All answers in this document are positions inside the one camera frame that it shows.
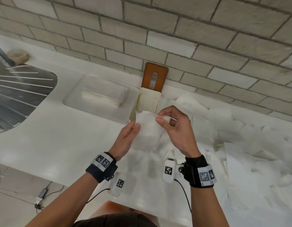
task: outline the right hand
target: right hand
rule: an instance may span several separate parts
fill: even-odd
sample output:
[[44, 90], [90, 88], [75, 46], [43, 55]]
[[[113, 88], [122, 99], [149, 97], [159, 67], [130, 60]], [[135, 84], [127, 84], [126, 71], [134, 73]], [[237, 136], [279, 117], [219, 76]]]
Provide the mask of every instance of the right hand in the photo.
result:
[[197, 147], [188, 116], [175, 106], [166, 107], [161, 110], [158, 116], [163, 115], [174, 118], [170, 120], [170, 123], [163, 118], [156, 118], [156, 122], [167, 131], [173, 145], [188, 158], [200, 157], [202, 154]]

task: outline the power cord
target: power cord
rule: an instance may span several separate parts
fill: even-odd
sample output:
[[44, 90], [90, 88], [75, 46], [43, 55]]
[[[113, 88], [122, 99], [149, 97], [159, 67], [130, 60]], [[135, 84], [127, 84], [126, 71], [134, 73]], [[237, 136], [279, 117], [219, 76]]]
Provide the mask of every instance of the power cord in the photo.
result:
[[183, 189], [183, 191], [184, 191], [184, 193], [185, 193], [185, 196], [186, 196], [186, 199], [187, 199], [187, 202], [188, 202], [188, 205], [189, 205], [189, 209], [190, 209], [190, 213], [191, 213], [191, 207], [190, 207], [190, 204], [189, 204], [189, 200], [188, 200], [188, 197], [187, 197], [187, 194], [186, 194], [186, 192], [185, 192], [185, 190], [184, 190], [184, 187], [182, 186], [182, 184], [178, 181], [178, 180], [176, 180], [176, 179], [174, 179], [176, 182], [178, 182], [180, 185], [181, 185], [181, 187], [182, 187], [182, 189]]
[[43, 197], [43, 199], [42, 199], [38, 204], [35, 204], [34, 207], [35, 207], [35, 209], [36, 209], [36, 211], [37, 211], [37, 214], [38, 214], [38, 210], [42, 210], [41, 202], [42, 202], [46, 197], [48, 197], [49, 195], [51, 195], [51, 194], [53, 194], [53, 193], [58, 193], [58, 192], [60, 192], [62, 189], [64, 189], [64, 187], [65, 187], [65, 186], [63, 186], [59, 191], [52, 192], [52, 193], [46, 195], [45, 197]]
[[93, 198], [91, 198], [86, 204], [88, 204], [89, 202], [91, 202], [96, 196], [98, 196], [100, 193], [102, 193], [102, 192], [105, 191], [105, 190], [110, 190], [110, 188], [103, 189], [103, 190], [100, 191], [97, 195], [95, 195]]

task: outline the sink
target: sink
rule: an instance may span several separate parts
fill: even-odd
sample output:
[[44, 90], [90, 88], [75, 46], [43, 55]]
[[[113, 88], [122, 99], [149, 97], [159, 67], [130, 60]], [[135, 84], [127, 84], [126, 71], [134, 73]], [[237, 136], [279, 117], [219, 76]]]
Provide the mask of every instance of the sink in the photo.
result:
[[0, 133], [21, 124], [57, 85], [57, 76], [29, 65], [0, 61]]

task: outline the forearm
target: forearm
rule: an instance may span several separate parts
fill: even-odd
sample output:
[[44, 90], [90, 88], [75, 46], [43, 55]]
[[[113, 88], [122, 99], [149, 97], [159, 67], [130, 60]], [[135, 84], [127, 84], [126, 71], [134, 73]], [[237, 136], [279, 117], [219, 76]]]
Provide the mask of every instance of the forearm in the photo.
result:
[[229, 227], [213, 188], [191, 187], [193, 227]]
[[76, 221], [98, 182], [85, 173], [53, 200], [26, 227], [69, 227]]

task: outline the brick wall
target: brick wall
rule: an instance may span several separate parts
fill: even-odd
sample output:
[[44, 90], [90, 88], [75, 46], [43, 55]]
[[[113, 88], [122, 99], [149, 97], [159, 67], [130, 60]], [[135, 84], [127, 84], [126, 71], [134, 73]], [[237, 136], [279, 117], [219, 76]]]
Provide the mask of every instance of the brick wall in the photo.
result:
[[292, 0], [0, 0], [0, 34], [292, 121]]

